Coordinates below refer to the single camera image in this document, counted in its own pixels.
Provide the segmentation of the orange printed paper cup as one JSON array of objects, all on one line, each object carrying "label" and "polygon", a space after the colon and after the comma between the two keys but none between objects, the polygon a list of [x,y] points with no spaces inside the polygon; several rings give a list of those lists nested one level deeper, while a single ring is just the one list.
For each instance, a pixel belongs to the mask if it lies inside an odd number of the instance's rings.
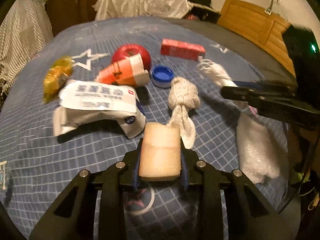
[{"label": "orange printed paper cup", "polygon": [[110,64],[98,73],[94,81],[108,85],[142,87],[150,82],[150,74],[144,69],[141,55],[136,54]]}]

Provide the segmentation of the silver satin cloth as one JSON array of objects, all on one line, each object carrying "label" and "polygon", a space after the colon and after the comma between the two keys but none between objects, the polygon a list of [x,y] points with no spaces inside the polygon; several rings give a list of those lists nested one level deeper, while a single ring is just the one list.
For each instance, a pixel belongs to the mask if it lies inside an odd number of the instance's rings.
[{"label": "silver satin cloth", "polygon": [[188,0],[97,0],[93,5],[96,21],[137,16],[180,19],[192,7]]}]

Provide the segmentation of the blue checked bed sheet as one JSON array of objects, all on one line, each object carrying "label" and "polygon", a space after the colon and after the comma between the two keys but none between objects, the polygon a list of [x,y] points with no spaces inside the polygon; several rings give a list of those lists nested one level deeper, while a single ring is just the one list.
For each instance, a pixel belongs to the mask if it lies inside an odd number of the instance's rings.
[{"label": "blue checked bed sheet", "polygon": [[28,237],[36,223],[68,183],[83,169],[98,172],[136,149],[139,138],[128,139],[111,120],[87,124],[58,138],[53,136],[52,115],[58,102],[42,101],[42,83],[49,67],[62,56],[102,53],[92,69],[75,67],[73,79],[92,81],[110,62],[111,55],[126,43],[144,46],[154,65],[170,67],[176,76],[197,85],[201,105],[191,112],[196,127],[194,150],[199,158],[218,170],[230,172],[239,166],[236,125],[240,115],[232,102],[198,71],[196,62],[160,54],[165,38],[200,44],[205,57],[222,65],[235,81],[283,80],[281,68],[268,62],[268,55],[250,46],[249,55],[235,51],[245,41],[214,24],[166,21],[155,17],[115,18],[70,27],[59,33],[21,71],[1,111],[1,178],[6,190],[1,201],[20,232]]}]

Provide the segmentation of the red apple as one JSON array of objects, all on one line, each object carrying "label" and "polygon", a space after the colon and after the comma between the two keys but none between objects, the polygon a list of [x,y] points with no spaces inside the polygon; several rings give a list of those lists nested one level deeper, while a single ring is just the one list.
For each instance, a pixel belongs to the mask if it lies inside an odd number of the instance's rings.
[{"label": "red apple", "polygon": [[136,54],[140,54],[144,69],[150,71],[151,70],[151,56],[149,52],[141,45],[138,44],[124,44],[120,46],[113,54],[111,58],[111,63],[116,61],[125,59],[127,57],[134,56]]}]

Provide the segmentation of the white bubble wrap sheet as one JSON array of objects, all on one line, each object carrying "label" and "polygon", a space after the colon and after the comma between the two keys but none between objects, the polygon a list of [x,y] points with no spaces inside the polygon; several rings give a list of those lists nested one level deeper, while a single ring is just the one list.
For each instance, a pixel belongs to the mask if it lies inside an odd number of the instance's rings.
[{"label": "white bubble wrap sheet", "polygon": [[[197,69],[206,74],[219,88],[239,86],[218,63],[199,57]],[[280,176],[277,142],[272,141],[271,131],[257,122],[257,111],[245,101],[234,100],[241,109],[236,128],[236,143],[240,169],[254,184],[262,183],[265,177]]]}]

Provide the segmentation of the striped hanging cloth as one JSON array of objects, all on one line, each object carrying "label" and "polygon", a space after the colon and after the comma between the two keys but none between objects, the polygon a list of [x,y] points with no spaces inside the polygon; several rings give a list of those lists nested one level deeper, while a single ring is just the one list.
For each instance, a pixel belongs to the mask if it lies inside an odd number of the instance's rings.
[{"label": "striped hanging cloth", "polygon": [[25,65],[53,39],[48,0],[16,0],[1,24],[1,93],[8,94]]}]

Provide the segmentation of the white knotted sock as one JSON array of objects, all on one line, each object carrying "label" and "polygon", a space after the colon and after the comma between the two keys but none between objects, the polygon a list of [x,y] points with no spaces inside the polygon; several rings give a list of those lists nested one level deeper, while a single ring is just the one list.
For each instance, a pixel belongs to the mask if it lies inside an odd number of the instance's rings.
[{"label": "white knotted sock", "polygon": [[167,126],[179,128],[184,147],[191,149],[196,138],[196,128],[189,117],[189,112],[200,107],[197,87],[183,77],[173,78],[168,105],[171,118]]}]

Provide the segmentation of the blue bottle cap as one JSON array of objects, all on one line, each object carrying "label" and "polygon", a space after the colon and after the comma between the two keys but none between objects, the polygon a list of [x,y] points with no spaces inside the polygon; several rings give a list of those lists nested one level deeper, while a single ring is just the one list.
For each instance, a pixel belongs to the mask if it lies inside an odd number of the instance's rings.
[{"label": "blue bottle cap", "polygon": [[170,88],[174,72],[167,66],[157,65],[151,71],[151,82],[160,88]]}]

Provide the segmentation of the beige foam block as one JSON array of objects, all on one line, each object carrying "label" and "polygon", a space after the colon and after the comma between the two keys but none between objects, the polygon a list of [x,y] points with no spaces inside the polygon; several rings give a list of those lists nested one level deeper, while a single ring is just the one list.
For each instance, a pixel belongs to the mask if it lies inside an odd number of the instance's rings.
[{"label": "beige foam block", "polygon": [[148,122],[141,148],[139,176],[144,181],[172,181],[181,172],[181,137],[176,126]]}]

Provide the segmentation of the yellow crumpled wrapper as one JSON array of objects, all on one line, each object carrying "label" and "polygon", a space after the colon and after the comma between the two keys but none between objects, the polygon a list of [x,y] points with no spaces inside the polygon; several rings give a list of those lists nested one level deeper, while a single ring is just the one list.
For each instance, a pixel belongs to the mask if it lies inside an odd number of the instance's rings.
[{"label": "yellow crumpled wrapper", "polygon": [[54,100],[72,74],[72,58],[65,56],[57,59],[43,80],[43,102],[49,103]]}]

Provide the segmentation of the white wet wipes pack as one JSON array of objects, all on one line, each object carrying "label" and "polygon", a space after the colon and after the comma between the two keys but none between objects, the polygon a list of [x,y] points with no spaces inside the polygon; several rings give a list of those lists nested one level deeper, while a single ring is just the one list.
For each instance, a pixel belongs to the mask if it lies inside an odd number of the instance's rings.
[{"label": "white wet wipes pack", "polygon": [[60,90],[59,106],[53,111],[53,135],[101,120],[116,121],[129,139],[142,133],[146,117],[136,90],[131,86],[68,81]]}]

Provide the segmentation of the red cardboard box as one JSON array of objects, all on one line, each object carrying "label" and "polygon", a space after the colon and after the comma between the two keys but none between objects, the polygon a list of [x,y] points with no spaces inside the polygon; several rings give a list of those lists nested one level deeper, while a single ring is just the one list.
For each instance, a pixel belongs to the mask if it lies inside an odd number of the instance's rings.
[{"label": "red cardboard box", "polygon": [[204,57],[205,53],[205,48],[199,44],[192,44],[167,38],[163,39],[161,42],[161,55],[197,61],[198,57]]}]

